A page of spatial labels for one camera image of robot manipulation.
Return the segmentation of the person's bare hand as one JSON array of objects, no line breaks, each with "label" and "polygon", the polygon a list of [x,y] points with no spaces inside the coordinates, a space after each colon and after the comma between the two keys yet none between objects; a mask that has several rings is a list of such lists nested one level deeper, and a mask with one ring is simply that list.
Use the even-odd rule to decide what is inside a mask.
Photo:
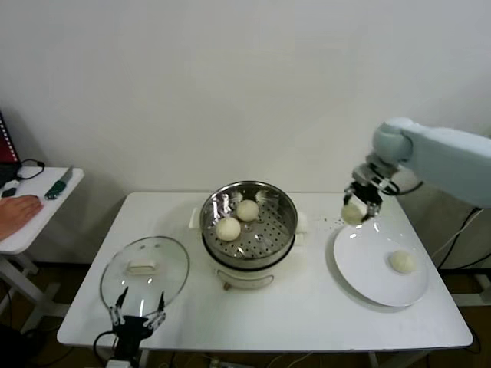
[{"label": "person's bare hand", "polygon": [[0,205],[0,236],[5,240],[28,224],[43,208],[35,195],[6,197]]}]

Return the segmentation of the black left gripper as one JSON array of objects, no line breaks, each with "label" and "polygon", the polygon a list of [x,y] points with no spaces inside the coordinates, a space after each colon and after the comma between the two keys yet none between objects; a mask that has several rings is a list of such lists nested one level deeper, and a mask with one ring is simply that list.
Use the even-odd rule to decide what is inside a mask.
[{"label": "black left gripper", "polygon": [[113,332],[117,336],[117,345],[114,358],[123,361],[135,361],[140,351],[142,340],[153,334],[166,319],[165,292],[162,291],[155,311],[149,312],[146,317],[123,316],[121,308],[127,296],[128,287],[117,298],[116,304],[110,306],[109,315]]}]

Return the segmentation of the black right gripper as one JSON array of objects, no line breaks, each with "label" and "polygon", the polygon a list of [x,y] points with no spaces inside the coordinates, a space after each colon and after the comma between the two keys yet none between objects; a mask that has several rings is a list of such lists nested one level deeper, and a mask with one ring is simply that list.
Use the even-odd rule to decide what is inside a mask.
[{"label": "black right gripper", "polygon": [[344,190],[343,206],[347,206],[352,198],[356,197],[367,205],[367,212],[362,218],[362,222],[377,217],[381,210],[382,198],[379,190],[372,184],[361,185],[359,182],[352,182],[346,190]]}]

